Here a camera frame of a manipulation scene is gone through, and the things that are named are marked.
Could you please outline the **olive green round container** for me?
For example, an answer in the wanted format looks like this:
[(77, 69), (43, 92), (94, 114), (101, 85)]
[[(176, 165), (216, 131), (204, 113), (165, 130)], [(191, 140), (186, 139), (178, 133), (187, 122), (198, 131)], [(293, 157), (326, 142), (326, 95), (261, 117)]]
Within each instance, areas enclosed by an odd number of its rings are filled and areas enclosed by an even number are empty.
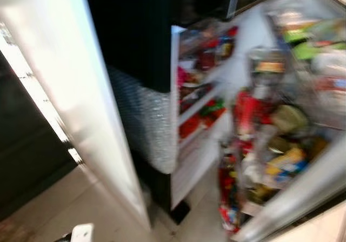
[(308, 125), (307, 116), (299, 108), (291, 105), (279, 105), (270, 114), (272, 125), (276, 126), (280, 133), (291, 133)]

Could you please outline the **red food package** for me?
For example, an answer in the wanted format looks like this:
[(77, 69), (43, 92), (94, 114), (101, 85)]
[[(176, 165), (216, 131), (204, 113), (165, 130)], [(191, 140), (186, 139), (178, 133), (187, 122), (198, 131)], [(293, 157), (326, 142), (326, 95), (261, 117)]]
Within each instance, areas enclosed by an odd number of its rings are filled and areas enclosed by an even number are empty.
[(242, 141), (251, 140), (261, 125), (270, 123), (269, 114), (270, 106), (267, 101), (253, 97), (249, 88), (241, 89), (233, 106), (237, 137)]

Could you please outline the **light green packet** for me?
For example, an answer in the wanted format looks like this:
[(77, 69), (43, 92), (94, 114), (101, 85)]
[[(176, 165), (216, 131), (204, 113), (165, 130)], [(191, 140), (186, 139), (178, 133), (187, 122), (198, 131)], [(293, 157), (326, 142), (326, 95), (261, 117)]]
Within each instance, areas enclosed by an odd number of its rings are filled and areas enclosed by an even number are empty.
[(346, 44), (345, 37), (335, 32), (308, 32), (296, 29), (285, 31), (282, 37), (299, 61), (311, 61), (316, 55), (329, 50), (343, 50)]

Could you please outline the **dark red jar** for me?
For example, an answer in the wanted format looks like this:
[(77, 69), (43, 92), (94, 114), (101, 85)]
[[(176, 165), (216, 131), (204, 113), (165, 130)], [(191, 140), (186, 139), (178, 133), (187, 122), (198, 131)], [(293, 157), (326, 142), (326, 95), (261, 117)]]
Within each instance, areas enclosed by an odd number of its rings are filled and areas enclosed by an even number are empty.
[(210, 71), (217, 65), (217, 50), (205, 48), (197, 53), (196, 69), (199, 71)]

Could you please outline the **yellow and blue food package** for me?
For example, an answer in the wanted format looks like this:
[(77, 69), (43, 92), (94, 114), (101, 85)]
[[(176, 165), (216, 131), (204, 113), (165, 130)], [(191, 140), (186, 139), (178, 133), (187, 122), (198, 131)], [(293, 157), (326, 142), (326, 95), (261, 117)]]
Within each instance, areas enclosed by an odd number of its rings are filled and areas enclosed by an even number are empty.
[(301, 148), (291, 148), (286, 153), (267, 163), (264, 177), (279, 180), (289, 179), (308, 165), (306, 153)]

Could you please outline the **white fridge door panel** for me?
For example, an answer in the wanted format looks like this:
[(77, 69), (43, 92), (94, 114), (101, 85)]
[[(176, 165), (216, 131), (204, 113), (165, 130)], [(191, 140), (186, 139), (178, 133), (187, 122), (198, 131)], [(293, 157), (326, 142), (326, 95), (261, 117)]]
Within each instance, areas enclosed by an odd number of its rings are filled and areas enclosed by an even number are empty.
[(0, 50), (31, 72), (77, 155), (151, 230), (87, 0), (0, 0)]

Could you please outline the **dark bottle with red cap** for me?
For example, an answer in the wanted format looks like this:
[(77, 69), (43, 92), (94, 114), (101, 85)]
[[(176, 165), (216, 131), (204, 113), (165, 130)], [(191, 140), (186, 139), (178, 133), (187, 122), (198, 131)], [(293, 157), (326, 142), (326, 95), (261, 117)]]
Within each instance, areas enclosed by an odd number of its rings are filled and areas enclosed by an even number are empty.
[(231, 27), (230, 29), (223, 32), (219, 39), (218, 54), (222, 61), (225, 61), (232, 56), (235, 48), (235, 40), (237, 35), (238, 27)]

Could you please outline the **open white fridge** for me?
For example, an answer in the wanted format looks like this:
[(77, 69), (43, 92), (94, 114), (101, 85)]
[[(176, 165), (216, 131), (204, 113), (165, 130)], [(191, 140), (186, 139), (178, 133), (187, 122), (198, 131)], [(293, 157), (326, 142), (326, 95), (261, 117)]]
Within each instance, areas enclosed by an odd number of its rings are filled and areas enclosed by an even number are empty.
[(243, 88), (254, 91), (247, 53), (255, 47), (277, 48), (284, 52), (286, 74), (274, 89), (267, 90), (270, 113), (279, 105), (299, 108), (308, 118), (307, 126), (292, 136), (308, 150), (307, 167), (284, 180), (264, 178), (267, 187), (277, 188), (266, 202), (250, 201), (249, 187), (258, 180), (240, 178), (241, 213), (249, 219), (230, 236), (232, 242), (264, 242), (301, 222), (308, 215), (344, 192), (346, 186), (346, 77), (319, 76), (311, 61), (297, 60), (282, 34), (307, 24), (308, 32), (335, 32), (344, 36), (344, 27), (327, 25), (344, 20), (346, 8), (340, 0), (257, 0), (245, 7), (232, 24), (240, 28), (232, 72), (233, 100)]

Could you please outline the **silver bubble foil sheet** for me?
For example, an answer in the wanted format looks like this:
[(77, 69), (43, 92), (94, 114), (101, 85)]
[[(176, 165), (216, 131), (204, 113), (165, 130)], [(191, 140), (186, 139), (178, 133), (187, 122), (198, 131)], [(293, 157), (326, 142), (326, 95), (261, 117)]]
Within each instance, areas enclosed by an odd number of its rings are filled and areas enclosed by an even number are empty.
[(107, 74), (129, 148), (163, 174), (176, 168), (171, 98), (115, 67)]

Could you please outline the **clear jar with yellow label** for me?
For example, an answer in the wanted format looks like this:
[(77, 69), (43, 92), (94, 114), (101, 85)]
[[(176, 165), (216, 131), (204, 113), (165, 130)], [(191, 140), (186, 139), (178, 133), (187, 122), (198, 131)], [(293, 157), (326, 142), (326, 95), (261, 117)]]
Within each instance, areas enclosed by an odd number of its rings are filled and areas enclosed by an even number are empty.
[(286, 71), (286, 57), (277, 48), (255, 47), (247, 53), (253, 88), (276, 86)]

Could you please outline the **white plastic bag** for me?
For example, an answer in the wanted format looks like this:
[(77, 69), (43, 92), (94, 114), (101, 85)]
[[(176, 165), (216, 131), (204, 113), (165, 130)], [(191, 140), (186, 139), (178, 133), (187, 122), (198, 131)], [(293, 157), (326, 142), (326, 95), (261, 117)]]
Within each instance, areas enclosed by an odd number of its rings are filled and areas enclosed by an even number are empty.
[(346, 77), (346, 50), (328, 50), (317, 54), (311, 68), (319, 76)]

